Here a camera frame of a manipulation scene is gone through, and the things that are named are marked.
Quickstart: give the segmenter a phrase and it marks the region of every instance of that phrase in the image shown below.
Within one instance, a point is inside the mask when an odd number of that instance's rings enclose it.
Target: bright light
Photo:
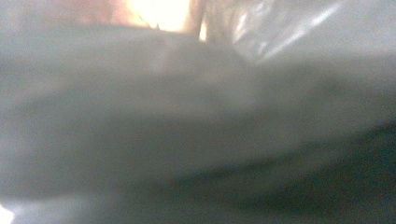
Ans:
[[[190,0],[128,0],[127,6],[136,18],[151,28],[182,31],[190,10]]]
[[[11,224],[15,215],[0,204],[0,223]]]
[[[202,42],[206,42],[206,40],[207,40],[207,25],[206,25],[206,22],[202,23],[201,33],[199,34],[199,40],[201,40]]]

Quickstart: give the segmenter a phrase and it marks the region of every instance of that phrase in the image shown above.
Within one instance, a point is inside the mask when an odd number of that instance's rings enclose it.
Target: gray cloth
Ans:
[[[395,218],[392,52],[251,67],[109,26],[2,35],[0,49],[0,200],[15,223]]]

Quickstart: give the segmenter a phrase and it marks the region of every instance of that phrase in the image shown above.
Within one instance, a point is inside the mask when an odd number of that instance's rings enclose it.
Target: plastic bag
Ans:
[[[298,49],[321,54],[395,52],[394,1],[207,1],[207,41],[254,63]]]

